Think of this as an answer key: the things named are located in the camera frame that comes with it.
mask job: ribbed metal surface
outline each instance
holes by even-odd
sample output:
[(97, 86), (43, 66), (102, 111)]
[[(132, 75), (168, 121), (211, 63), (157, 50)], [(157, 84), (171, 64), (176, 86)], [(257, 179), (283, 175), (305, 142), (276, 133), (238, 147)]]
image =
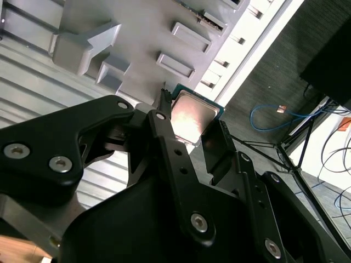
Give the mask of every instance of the ribbed metal surface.
[[(66, 73), (11, 39), (0, 42), (0, 128), (108, 94), (93, 80)], [(89, 208), (123, 190), (127, 180), (127, 154), (116, 152), (84, 171), (78, 199)]]
[[(47, 41), (53, 28), (58, 27), (63, 9), (51, 0), (34, 2), (8, 1), (11, 5), (6, 10), (5, 30), (48, 50)], [(36, 4), (45, 8), (34, 8)], [(109, 94), (112, 91), (95, 85), (92, 79), (56, 67), (48, 55), (35, 51), (25, 42), (18, 43), (8, 37), (0, 42), (0, 128)], [(137, 103), (119, 95), (132, 105)], [(127, 181), (127, 154), (116, 152), (84, 171), (77, 189), (78, 199), (90, 208), (126, 188)]]

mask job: hole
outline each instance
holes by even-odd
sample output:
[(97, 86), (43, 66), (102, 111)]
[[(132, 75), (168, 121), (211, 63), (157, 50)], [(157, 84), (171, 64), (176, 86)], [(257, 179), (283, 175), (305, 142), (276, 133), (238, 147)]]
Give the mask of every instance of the hole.
[(270, 248), (270, 250), (271, 250), (273, 253), (276, 253), (275, 245), (269, 244), (269, 248)]
[(157, 116), (159, 119), (165, 119), (165, 116), (163, 116), (163, 115), (160, 114), (160, 113), (157, 113), (156, 116)]
[(14, 147), (13, 149), (11, 149), (11, 153), (13, 153), (14, 155), (21, 155), (23, 154), (23, 149), (20, 147)]
[(179, 149), (175, 149), (174, 152), (176, 153), (176, 155), (182, 155), (182, 152)]
[(57, 161), (56, 161), (56, 165), (57, 165), (58, 167), (64, 167), (64, 166), (66, 166), (66, 162), (63, 161), (63, 160), (57, 160)]
[(258, 204), (259, 204), (260, 207), (262, 207), (263, 209), (265, 209), (265, 205), (264, 205), (264, 203), (263, 203), (261, 200), (258, 201)]
[(117, 105), (119, 105), (119, 107), (123, 108), (123, 109), (126, 109), (128, 108), (128, 105), (123, 103), (123, 102), (119, 102)]
[(244, 154), (244, 153), (241, 154), (241, 157), (242, 157), (245, 161), (247, 161), (247, 162), (250, 161), (250, 158), (249, 158), (246, 154)]
[(238, 190), (237, 188), (234, 189), (234, 190), (232, 191), (232, 193), (235, 194), (235, 195), (237, 195), (237, 196), (239, 196), (239, 190)]
[(60, 242), (53, 236), (50, 236), (49, 237), (49, 243), (50, 245), (52, 245), (53, 247), (57, 247), (59, 248), (60, 247)]
[(201, 218), (196, 218), (196, 219), (195, 219), (195, 222), (196, 222), (196, 224), (197, 224), (198, 226), (200, 226), (200, 227), (203, 226), (203, 222), (202, 222)]
[(255, 189), (257, 190), (257, 192), (262, 193), (261, 188), (259, 188), (257, 185), (255, 185), (254, 187), (255, 187)]
[(183, 168), (183, 167), (181, 167), (179, 170), (180, 170), (180, 172), (181, 172), (182, 174), (187, 174), (187, 173), (188, 173), (188, 170), (186, 170), (186, 169)]

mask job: black stand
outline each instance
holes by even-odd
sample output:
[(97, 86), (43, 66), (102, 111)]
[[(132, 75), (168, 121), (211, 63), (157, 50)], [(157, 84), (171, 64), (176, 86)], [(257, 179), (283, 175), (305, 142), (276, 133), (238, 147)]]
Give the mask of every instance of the black stand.
[[(239, 138), (231, 135), (231, 137), (238, 141), (239, 143), (245, 145), (249, 149), (253, 150), (254, 152), (260, 154), (261, 156), (265, 157), (266, 159), (270, 160), (271, 162), (279, 165), (280, 167), (286, 169), (294, 178), (296, 184), (300, 187), (302, 192), (305, 194), (307, 197), (307, 200), (310, 202), (312, 208), (314, 208), (318, 218), (320, 219), (321, 223), (323, 224), (324, 228), (328, 232), (328, 234), (331, 237), (334, 237), (337, 239), (336, 241), (338, 244), (341, 246), (344, 244), (345, 247), (342, 247), (342, 249), (347, 249), (347, 245), (342, 241), (341, 238), (341, 233), (339, 229), (336, 227), (332, 219), (328, 216), (328, 213), (322, 206), (322, 204), (319, 202), (317, 199), (316, 195), (312, 191), (312, 189), (308, 186), (307, 182), (303, 178), (301, 174), (301, 165), (303, 162), (303, 158), (306, 153), (306, 149), (308, 146), (308, 142), (311, 136), (311, 133), (313, 131), (313, 125), (314, 125), (314, 120), (315, 117), (312, 117), (304, 126), (302, 126), (293, 136), (290, 136), (286, 140), (282, 141), (279, 144), (270, 144), (267, 142), (257, 142), (257, 141), (242, 141)], [(307, 129), (306, 137), (305, 137), (305, 142), (303, 145), (302, 153), (298, 162), (298, 165), (294, 165), (294, 163), (290, 160), (288, 154), (286, 153), (286, 146), (290, 145), (293, 141), (295, 141), (298, 137), (300, 137), (303, 132)], [(277, 150), (277, 153), (282, 156), (282, 161), (283, 163), (277, 161), (276, 159), (268, 156), (264, 152), (260, 151), (259, 149), (255, 148), (254, 146), (257, 147), (267, 147), (267, 148), (275, 148)]]

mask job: metal plate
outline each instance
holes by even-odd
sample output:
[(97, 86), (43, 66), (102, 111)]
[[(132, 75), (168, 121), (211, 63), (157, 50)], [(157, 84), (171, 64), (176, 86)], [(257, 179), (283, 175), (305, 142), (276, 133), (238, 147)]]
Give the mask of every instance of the metal plate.
[[(195, 89), (248, 6), (248, 0), (242, 1), (240, 9), (235, 12), (222, 0), (184, 1), (195, 10), (206, 10), (227, 24), (221, 36), (216, 30), (200, 25), (193, 13), (172, 0), (67, 0), (60, 31), (82, 33), (110, 20), (121, 24), (116, 42), (109, 49), (111, 54), (131, 64), (120, 79), (123, 82), (120, 91), (152, 104), (165, 81)], [(211, 41), (208, 53), (204, 54), (173, 36), (172, 28), (176, 22)], [(193, 68), (194, 76), (182, 78), (159, 67), (156, 61), (160, 52)], [(87, 74), (95, 78), (105, 58), (102, 55), (93, 59)]]
[(218, 113), (219, 109), (215, 106), (182, 90), (172, 106), (174, 133), (195, 144)]

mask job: blue cable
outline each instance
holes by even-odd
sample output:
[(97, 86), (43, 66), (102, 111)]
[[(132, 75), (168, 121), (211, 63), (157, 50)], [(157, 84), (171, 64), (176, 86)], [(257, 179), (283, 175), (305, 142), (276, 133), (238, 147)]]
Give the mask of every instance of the blue cable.
[(322, 110), (323, 110), (323, 108), (322, 108), (322, 109), (316, 111), (314, 114), (310, 114), (310, 115), (302, 115), (302, 114), (294, 113), (294, 112), (289, 111), (289, 110), (285, 110), (284, 113), (288, 113), (288, 114), (293, 115), (293, 116), (296, 116), (296, 117), (298, 117), (298, 118), (293, 119), (292, 121), (287, 122), (287, 123), (284, 123), (284, 124), (282, 124), (282, 125), (280, 125), (280, 126), (277, 126), (277, 127), (268, 128), (268, 129), (262, 129), (262, 128), (256, 127), (256, 126), (253, 124), (253, 120), (252, 120), (252, 119), (253, 119), (253, 113), (254, 113), (255, 111), (257, 111), (259, 108), (264, 108), (264, 107), (279, 108), (279, 105), (258, 105), (258, 106), (256, 106), (255, 108), (253, 108), (253, 110), (252, 110), (251, 113), (250, 113), (250, 124), (251, 124), (251, 126), (252, 126), (255, 130), (260, 131), (260, 132), (261, 132), (261, 131), (262, 131), (262, 132), (269, 132), (269, 131), (272, 131), (272, 130), (281, 129), (281, 128), (285, 127), (285, 126), (290, 125), (290, 124), (293, 123), (293, 122), (299, 121), (300, 119), (304, 119), (304, 118), (307, 118), (307, 117), (316, 116), (316, 115), (320, 114), (320, 113), (322, 112)]

